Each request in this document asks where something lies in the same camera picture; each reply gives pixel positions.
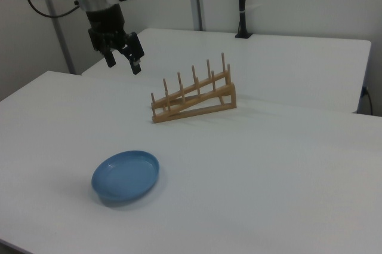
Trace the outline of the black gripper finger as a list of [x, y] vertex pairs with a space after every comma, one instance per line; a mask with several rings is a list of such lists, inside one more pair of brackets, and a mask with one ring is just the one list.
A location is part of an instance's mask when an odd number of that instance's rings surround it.
[[105, 58], [106, 63], [107, 63], [109, 68], [112, 68], [113, 66], [116, 65], [116, 61], [115, 61], [115, 58], [113, 56], [113, 53], [112, 53], [111, 49], [107, 49], [104, 52], [104, 58]]
[[129, 34], [126, 33], [123, 36], [123, 44], [120, 53], [128, 59], [133, 74], [139, 74], [141, 72], [140, 59], [144, 56], [144, 51], [135, 32]]

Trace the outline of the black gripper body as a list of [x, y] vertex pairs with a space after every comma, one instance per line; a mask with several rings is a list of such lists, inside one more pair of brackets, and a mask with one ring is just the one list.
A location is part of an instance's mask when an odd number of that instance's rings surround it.
[[101, 11], [86, 12], [91, 28], [88, 33], [93, 48], [101, 54], [107, 54], [112, 49], [122, 54], [131, 54], [128, 35], [125, 32], [125, 20], [119, 4]]

